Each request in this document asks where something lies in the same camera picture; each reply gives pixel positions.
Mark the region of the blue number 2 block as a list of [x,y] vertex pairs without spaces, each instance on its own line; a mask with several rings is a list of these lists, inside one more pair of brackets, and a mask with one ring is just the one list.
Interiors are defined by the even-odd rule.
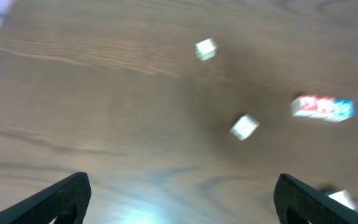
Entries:
[[325,118],[325,121],[341,122],[355,115],[354,102],[351,100],[338,99],[333,101],[333,113]]

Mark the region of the red letter I block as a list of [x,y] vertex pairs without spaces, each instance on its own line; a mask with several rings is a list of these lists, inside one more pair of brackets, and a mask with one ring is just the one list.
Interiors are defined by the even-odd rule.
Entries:
[[333,104],[335,97],[318,96],[316,99],[316,111],[310,115],[310,118],[324,119],[333,114]]

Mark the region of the red letter A block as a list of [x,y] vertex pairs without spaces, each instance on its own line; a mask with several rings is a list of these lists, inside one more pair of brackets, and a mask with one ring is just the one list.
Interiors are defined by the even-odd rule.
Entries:
[[310,116],[317,111],[316,95],[301,95],[290,104],[292,116]]

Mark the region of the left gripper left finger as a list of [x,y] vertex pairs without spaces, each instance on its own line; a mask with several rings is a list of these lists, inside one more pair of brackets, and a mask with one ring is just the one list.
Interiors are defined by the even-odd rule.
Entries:
[[0,224],[82,224],[91,198],[87,173],[76,172],[0,212]]

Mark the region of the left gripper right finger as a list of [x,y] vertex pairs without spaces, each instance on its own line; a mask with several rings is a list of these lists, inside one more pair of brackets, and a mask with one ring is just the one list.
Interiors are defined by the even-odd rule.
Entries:
[[281,224],[358,224],[358,212],[290,174],[280,174],[273,201]]

